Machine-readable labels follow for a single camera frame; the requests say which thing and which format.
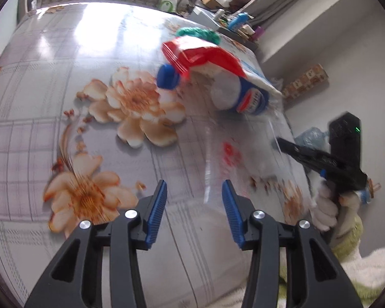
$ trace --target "container label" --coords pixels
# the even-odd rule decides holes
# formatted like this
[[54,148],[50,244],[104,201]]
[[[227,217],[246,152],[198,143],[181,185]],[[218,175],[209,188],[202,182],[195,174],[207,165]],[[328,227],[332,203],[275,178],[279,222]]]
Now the container label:
[[260,105],[260,101],[262,99],[261,91],[256,88],[249,89],[241,102],[237,106],[238,113],[253,113],[258,106]]

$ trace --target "light blue plastic bottle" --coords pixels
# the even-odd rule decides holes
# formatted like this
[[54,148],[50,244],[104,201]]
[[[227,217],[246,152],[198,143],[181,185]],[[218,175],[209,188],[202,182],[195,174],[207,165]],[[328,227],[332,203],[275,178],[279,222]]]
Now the light blue plastic bottle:
[[236,32],[242,25],[249,20],[248,13],[239,13],[235,20],[232,20],[230,24],[228,24],[228,30]]

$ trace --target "green mesh scrubber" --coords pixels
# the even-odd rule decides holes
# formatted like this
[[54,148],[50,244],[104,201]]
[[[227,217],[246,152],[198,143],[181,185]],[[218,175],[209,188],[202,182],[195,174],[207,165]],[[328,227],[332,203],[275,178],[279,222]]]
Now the green mesh scrubber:
[[192,36],[203,39],[207,42],[220,45],[220,36],[212,30],[204,30],[201,28],[180,28],[175,34],[177,37]]

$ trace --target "red plastic packaging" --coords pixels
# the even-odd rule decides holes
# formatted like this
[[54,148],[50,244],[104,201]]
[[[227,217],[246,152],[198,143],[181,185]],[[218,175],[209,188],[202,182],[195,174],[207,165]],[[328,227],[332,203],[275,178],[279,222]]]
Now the red plastic packaging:
[[210,42],[191,36],[182,36],[162,44],[162,52],[175,70],[189,79],[191,67],[214,63],[231,73],[245,78],[240,61],[231,53]]

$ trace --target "silver screw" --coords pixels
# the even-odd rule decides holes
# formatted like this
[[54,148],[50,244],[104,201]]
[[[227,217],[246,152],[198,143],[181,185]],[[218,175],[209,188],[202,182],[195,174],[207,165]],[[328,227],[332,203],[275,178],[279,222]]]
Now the silver screw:
[[308,229],[309,227],[311,227],[311,224],[309,221],[306,221],[306,220],[301,220],[299,222],[299,226],[303,229]]
[[137,216],[137,211],[135,209],[129,209],[124,213],[127,219],[134,219]]
[[90,228],[91,222],[88,220],[83,220],[82,222],[80,222],[79,226],[81,229],[87,229],[87,228]]
[[265,217],[265,213],[263,211],[254,211],[253,216],[256,219],[263,219]]

